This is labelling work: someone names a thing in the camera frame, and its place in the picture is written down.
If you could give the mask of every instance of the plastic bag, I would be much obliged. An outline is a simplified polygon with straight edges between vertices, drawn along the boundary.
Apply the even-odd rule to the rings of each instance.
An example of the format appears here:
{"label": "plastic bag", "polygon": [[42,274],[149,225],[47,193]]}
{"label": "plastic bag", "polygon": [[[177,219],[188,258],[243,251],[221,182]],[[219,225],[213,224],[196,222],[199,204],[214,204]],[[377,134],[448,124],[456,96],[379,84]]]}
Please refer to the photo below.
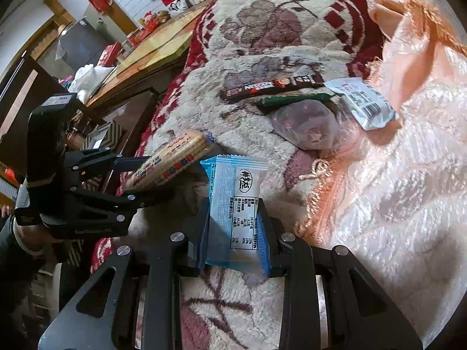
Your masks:
{"label": "plastic bag", "polygon": [[274,129],[303,150],[332,147],[339,129],[334,114],[322,102],[303,100],[271,114]]}
{"label": "plastic bag", "polygon": [[358,138],[360,127],[342,100],[333,111],[316,100],[287,105],[271,114],[278,134],[303,150],[322,150],[328,158],[349,150]]}
{"label": "plastic bag", "polygon": [[57,50],[55,51],[55,60],[60,60],[66,55],[65,49],[62,47],[60,41],[57,43]]}
{"label": "plastic bag", "polygon": [[93,64],[86,64],[76,71],[75,80],[69,86],[68,92],[78,93],[78,98],[83,104],[86,104],[97,87],[102,84],[113,69],[113,67],[94,67]]}

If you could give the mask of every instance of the red box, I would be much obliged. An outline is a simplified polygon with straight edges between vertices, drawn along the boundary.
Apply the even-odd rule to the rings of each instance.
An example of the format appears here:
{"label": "red box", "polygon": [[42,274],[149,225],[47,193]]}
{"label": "red box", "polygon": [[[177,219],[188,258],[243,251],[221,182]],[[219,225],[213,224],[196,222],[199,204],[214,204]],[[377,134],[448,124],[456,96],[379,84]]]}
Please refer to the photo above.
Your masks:
{"label": "red box", "polygon": [[102,52],[102,55],[97,62],[98,66],[103,67],[112,67],[117,60],[117,55],[120,53],[121,44],[120,42],[115,42],[113,45],[109,45]]}

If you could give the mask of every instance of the dark sleeve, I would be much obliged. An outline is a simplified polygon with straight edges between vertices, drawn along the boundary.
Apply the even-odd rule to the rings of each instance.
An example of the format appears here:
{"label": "dark sleeve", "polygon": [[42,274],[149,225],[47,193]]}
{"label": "dark sleeve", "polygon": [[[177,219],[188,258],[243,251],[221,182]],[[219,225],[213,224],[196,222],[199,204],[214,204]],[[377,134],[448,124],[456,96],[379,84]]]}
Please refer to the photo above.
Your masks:
{"label": "dark sleeve", "polygon": [[34,275],[45,263],[43,258],[27,254],[16,242],[13,219],[7,219],[0,231],[0,310],[8,314],[26,296]]}

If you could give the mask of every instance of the person's arm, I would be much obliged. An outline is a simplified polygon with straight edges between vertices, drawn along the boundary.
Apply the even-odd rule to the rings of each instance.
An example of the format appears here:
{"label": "person's arm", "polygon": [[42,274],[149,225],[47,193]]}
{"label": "person's arm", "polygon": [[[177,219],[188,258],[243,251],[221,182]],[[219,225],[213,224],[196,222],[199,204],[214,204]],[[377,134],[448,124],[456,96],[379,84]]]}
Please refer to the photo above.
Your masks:
{"label": "person's arm", "polygon": [[3,314],[13,312],[21,303],[34,275],[45,263],[41,249],[30,250],[15,229],[10,216],[0,231],[0,307]]}
{"label": "person's arm", "polygon": [[[2,218],[8,215],[6,206]],[[42,247],[59,242],[41,225],[18,226],[9,216],[0,231],[0,311],[8,314],[21,303],[34,275],[45,263]]]}

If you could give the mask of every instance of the person's hand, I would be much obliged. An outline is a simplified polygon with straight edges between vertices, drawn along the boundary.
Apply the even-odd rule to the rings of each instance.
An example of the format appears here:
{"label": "person's hand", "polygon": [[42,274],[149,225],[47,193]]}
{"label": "person's hand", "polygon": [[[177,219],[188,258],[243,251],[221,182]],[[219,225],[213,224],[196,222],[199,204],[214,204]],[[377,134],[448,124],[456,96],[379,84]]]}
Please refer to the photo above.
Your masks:
{"label": "person's hand", "polygon": [[44,225],[20,226],[16,223],[16,220],[14,225],[24,245],[32,251],[38,251],[46,244],[62,242],[61,239],[53,238]]}
{"label": "person's hand", "polygon": [[1,207],[1,218],[8,217],[11,213],[11,208],[9,205],[4,205]]}

